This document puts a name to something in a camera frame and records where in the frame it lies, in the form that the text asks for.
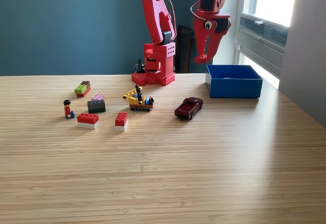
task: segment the toy car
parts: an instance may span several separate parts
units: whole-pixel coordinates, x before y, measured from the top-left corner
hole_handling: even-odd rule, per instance
[[[192,119],[203,106],[200,98],[186,98],[183,103],[174,111],[174,115],[180,118]]]

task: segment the pink lego brick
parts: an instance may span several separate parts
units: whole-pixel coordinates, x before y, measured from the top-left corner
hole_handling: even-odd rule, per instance
[[[104,100],[104,94],[98,93],[93,98],[92,101]]]

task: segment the red lego baseplate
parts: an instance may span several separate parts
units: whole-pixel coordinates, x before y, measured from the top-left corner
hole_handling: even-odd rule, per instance
[[[87,88],[86,91],[83,94],[77,94],[78,98],[84,98],[88,92],[90,91],[91,87]]]
[[[147,84],[147,74],[146,73],[134,73],[131,76],[131,79],[134,83],[144,86]]]
[[[128,113],[118,113],[116,118],[116,126],[125,126],[128,120]]]
[[[90,114],[82,113],[77,117],[77,121],[81,123],[95,124],[96,122],[99,121],[99,117],[98,115],[94,115],[94,114],[90,115]]]

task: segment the blue plastic bin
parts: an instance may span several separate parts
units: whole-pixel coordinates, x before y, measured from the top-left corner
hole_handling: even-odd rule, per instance
[[[250,65],[207,65],[211,98],[259,98],[263,79]]]

